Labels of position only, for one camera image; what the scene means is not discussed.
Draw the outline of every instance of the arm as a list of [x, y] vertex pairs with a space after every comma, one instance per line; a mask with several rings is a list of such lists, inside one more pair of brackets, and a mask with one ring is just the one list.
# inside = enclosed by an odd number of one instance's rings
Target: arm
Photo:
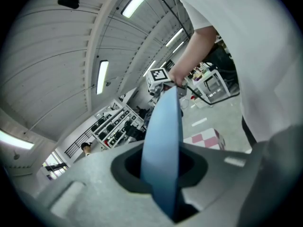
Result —
[[196, 29], [181, 58], [170, 70], [169, 77], [181, 86], [182, 80], [208, 55], [215, 41], [214, 27]]

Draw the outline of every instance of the white shirt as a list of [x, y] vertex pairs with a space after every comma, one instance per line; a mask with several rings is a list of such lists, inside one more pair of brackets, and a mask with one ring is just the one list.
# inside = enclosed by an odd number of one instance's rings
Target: white shirt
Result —
[[181, 0], [194, 29], [213, 25], [238, 73], [243, 117], [257, 141], [303, 123], [302, 38], [278, 0]]

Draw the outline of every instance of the person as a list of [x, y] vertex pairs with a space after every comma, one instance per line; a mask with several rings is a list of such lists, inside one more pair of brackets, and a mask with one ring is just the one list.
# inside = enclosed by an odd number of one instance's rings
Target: person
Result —
[[250, 142], [302, 124], [302, 35], [279, 0], [180, 0], [194, 33], [170, 70], [180, 85], [213, 47], [216, 30], [235, 62]]
[[90, 148], [91, 145], [92, 145], [92, 142], [90, 142], [90, 143], [83, 142], [81, 144], [81, 149], [85, 153], [86, 157], [91, 154], [91, 148]]

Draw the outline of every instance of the sleeve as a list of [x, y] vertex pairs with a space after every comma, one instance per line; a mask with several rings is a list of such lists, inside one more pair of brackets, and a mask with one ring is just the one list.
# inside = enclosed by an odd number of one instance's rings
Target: sleeve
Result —
[[200, 12], [198, 12], [189, 3], [182, 0], [181, 2], [183, 3], [183, 6], [188, 13], [188, 16], [190, 18], [191, 23], [193, 24], [194, 29], [200, 29], [212, 25]]

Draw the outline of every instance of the blue object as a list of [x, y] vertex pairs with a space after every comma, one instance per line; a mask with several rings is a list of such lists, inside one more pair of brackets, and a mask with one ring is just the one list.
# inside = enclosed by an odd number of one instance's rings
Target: blue object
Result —
[[164, 93], [152, 112], [140, 176], [152, 186], [154, 201], [170, 218], [176, 204], [180, 142], [183, 142], [181, 109], [177, 87], [173, 87]]

